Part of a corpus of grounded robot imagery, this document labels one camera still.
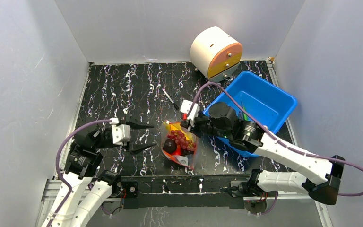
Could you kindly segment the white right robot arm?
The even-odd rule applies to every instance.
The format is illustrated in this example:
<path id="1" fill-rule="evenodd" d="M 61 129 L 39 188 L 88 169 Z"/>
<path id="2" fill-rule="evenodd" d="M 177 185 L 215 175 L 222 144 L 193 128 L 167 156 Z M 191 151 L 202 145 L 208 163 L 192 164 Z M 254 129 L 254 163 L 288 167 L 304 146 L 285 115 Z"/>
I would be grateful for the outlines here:
<path id="1" fill-rule="evenodd" d="M 232 107 L 224 102 L 210 106 L 209 115 L 198 104 L 184 100 L 181 127 L 196 136 L 210 135 L 229 140 L 231 147 L 269 158 L 291 172 L 270 172 L 254 169 L 249 179 L 232 183 L 230 193 L 236 196 L 259 196 L 265 192 L 285 191 L 307 194 L 326 205 L 337 202 L 344 165 L 305 151 L 275 134 L 267 134 L 254 121 L 240 119 Z"/>

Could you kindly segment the clear zip top bag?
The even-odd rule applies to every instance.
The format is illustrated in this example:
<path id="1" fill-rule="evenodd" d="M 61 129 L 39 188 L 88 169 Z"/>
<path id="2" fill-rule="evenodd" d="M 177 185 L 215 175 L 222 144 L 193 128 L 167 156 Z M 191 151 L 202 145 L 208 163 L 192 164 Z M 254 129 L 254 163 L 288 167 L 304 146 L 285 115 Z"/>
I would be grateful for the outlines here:
<path id="1" fill-rule="evenodd" d="M 160 149 L 165 157 L 181 166 L 194 169 L 198 155 L 198 138 L 181 127 L 180 122 L 166 120 L 160 128 Z"/>

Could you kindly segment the light purple grape bunch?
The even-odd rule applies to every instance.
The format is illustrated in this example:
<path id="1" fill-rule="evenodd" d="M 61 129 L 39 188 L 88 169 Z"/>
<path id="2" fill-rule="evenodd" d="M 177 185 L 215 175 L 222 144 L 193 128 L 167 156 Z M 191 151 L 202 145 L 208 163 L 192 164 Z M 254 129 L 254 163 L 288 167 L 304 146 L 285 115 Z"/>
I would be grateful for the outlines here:
<path id="1" fill-rule="evenodd" d="M 197 148 L 196 142 L 192 137 L 188 137 L 186 133 L 181 131 L 170 131 L 166 139 L 173 139 L 177 144 L 177 148 L 183 149 L 183 156 L 194 154 Z"/>

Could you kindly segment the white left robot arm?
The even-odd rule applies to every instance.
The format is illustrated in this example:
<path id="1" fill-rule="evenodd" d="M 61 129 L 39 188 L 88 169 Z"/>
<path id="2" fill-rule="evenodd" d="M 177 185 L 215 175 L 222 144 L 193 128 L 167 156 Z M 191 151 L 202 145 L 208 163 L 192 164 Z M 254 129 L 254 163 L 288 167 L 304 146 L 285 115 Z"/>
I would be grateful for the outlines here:
<path id="1" fill-rule="evenodd" d="M 121 147 L 132 155 L 138 154 L 155 144 L 133 143 L 131 131 L 152 127 L 125 115 L 88 122 L 70 133 L 56 156 L 55 168 L 61 185 L 42 226 L 85 227 L 96 211 L 105 210 L 108 198 L 119 198 L 120 205 L 115 211 L 123 209 L 127 196 L 137 196 L 138 183 L 124 182 L 120 174 L 110 170 L 96 176 L 103 160 L 99 150 Z"/>

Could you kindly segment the dark mangosteen green leaves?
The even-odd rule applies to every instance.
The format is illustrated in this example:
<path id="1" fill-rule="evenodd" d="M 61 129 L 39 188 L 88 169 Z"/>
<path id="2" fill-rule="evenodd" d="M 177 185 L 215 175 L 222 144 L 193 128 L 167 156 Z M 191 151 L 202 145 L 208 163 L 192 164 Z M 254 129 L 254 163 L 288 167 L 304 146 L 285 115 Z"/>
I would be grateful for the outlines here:
<path id="1" fill-rule="evenodd" d="M 168 154 L 174 153 L 177 150 L 177 144 L 176 144 L 175 140 L 166 139 L 162 146 L 162 150 Z"/>

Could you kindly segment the yellow banana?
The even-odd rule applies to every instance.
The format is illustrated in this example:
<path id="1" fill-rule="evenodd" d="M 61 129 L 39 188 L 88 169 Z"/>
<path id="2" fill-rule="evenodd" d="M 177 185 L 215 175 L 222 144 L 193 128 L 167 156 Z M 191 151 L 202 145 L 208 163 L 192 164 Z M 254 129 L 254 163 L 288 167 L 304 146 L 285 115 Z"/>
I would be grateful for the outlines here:
<path id="1" fill-rule="evenodd" d="M 168 131 L 181 131 L 181 132 L 185 132 L 185 129 L 183 127 L 180 126 L 180 122 L 170 122 L 169 124 L 166 125 L 166 128 Z"/>

